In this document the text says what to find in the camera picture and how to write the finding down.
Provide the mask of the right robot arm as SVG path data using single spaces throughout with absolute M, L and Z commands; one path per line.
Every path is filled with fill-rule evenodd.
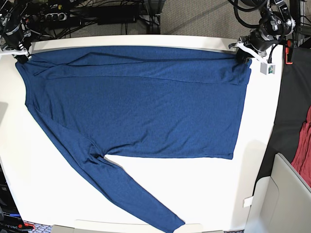
M 0 55 L 11 55 L 21 64 L 31 59 L 31 31 L 22 22 L 27 0 L 0 2 Z

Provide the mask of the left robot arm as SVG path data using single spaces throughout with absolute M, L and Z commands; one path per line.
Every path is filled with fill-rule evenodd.
M 250 29 L 250 34 L 241 36 L 236 44 L 229 45 L 237 48 L 236 59 L 239 63 L 247 63 L 250 59 L 264 58 L 270 48 L 267 63 L 272 62 L 274 49 L 284 42 L 285 37 L 292 34 L 295 20 L 283 0 L 243 0 L 247 8 L 239 6 L 237 0 L 230 0 L 236 20 L 244 27 Z M 242 20 L 239 12 L 251 13 L 259 11 L 261 18 L 257 24 L 249 24 Z

